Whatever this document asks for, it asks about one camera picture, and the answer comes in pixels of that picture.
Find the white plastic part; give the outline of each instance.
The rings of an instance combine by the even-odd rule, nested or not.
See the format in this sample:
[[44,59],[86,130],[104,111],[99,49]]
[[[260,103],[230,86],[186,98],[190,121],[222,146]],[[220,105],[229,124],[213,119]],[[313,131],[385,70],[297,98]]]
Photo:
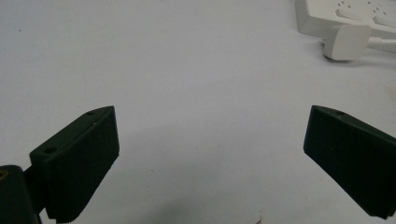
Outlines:
[[324,41],[323,54],[336,61],[353,61],[359,59],[367,47],[385,47],[396,52],[396,40],[370,37],[371,33],[368,25],[334,26]]
[[372,36],[396,39],[396,2],[389,0],[296,0],[298,30],[326,38],[340,25],[368,25]]

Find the white plastic object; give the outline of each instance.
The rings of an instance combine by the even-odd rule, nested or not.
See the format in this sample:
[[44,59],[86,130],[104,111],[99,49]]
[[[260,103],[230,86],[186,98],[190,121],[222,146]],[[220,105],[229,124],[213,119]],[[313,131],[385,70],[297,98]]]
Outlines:
[[386,47],[396,52],[396,40],[370,37],[371,33],[368,25],[334,26],[324,41],[323,54],[336,61],[353,61],[359,59],[367,47]]
[[372,36],[396,39],[396,2],[389,0],[296,0],[298,30],[326,38],[340,25],[368,25]]

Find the black plastic part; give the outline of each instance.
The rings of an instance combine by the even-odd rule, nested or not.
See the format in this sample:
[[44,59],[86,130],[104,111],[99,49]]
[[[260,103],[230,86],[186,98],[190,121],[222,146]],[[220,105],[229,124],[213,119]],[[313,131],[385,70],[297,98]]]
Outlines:
[[0,223],[41,223],[19,166],[0,166]]
[[76,219],[119,156],[113,106],[85,113],[30,153],[32,166],[0,167],[0,223]]
[[304,151],[367,214],[396,210],[396,139],[334,109],[312,106]]

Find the white table surface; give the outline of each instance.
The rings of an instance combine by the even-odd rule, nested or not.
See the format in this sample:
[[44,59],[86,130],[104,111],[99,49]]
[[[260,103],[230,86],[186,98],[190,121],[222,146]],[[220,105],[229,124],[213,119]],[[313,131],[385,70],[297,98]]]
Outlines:
[[292,0],[1,1],[0,164],[106,105],[120,157],[74,223],[396,222],[303,152],[311,105],[396,136],[396,54],[326,60]]

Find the screw hole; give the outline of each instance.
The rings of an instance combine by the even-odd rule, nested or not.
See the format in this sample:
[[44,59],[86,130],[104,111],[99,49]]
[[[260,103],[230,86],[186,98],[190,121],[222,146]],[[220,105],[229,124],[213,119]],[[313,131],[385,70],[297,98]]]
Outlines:
[[56,151],[56,147],[49,147],[44,150],[44,153],[51,154],[54,151]]
[[8,175],[8,171],[0,170],[0,180],[6,178],[7,175]]

